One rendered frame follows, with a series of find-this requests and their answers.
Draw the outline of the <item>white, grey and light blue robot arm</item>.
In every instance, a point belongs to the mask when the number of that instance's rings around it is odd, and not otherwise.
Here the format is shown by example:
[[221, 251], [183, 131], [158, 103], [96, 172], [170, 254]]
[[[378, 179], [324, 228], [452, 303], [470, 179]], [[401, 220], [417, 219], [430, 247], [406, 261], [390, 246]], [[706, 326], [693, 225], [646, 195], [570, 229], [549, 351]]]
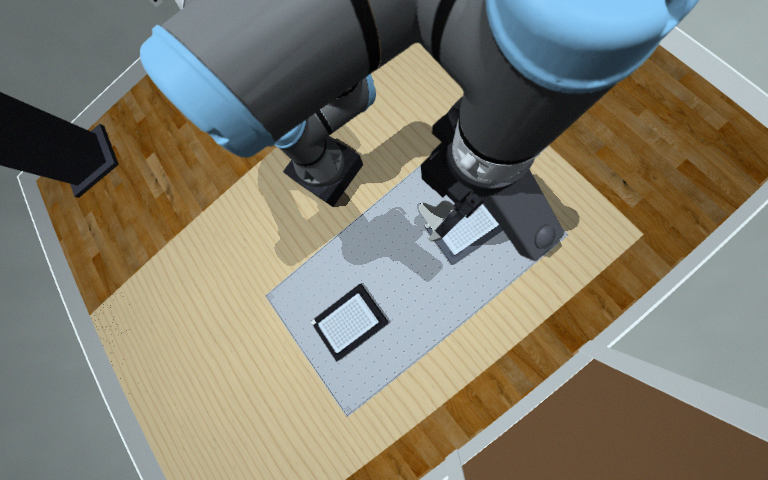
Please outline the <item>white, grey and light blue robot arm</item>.
[[[375, 102], [371, 73], [415, 43], [464, 92], [458, 168], [500, 183], [637, 70], [699, 0], [175, 1], [180, 11], [140, 49], [152, 81], [227, 151], [249, 158], [275, 145], [323, 187], [344, 168], [328, 136]], [[477, 193], [525, 258], [564, 235], [530, 169]]]

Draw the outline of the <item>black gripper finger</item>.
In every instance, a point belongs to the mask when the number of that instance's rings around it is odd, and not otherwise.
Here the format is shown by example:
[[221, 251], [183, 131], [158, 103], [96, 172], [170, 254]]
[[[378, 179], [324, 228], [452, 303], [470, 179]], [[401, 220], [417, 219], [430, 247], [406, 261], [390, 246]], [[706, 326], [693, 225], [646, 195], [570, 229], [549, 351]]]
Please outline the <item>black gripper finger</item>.
[[[433, 230], [432, 235], [429, 237], [431, 242], [441, 240], [466, 216], [461, 210], [456, 210], [449, 201], [441, 201], [438, 206], [421, 203], [419, 211]], [[445, 218], [447, 214], [448, 216]]]

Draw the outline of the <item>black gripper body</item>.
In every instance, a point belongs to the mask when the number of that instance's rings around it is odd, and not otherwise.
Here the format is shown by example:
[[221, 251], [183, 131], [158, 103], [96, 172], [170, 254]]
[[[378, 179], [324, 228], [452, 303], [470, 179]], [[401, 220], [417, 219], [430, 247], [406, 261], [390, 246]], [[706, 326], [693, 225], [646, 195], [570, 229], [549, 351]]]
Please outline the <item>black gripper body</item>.
[[[534, 160], [516, 176], [500, 183], [482, 183], [466, 176], [458, 168], [452, 150], [454, 130], [457, 127], [461, 103], [462, 97], [432, 126], [432, 134], [441, 143], [421, 164], [421, 177], [442, 198], [447, 195], [454, 202], [453, 206], [461, 210], [466, 218], [469, 218], [484, 203], [477, 191], [494, 192], [511, 186], [527, 173]], [[443, 143], [444, 147], [442, 148]], [[448, 154], [446, 154], [447, 148]], [[448, 155], [448, 161], [446, 155]]]

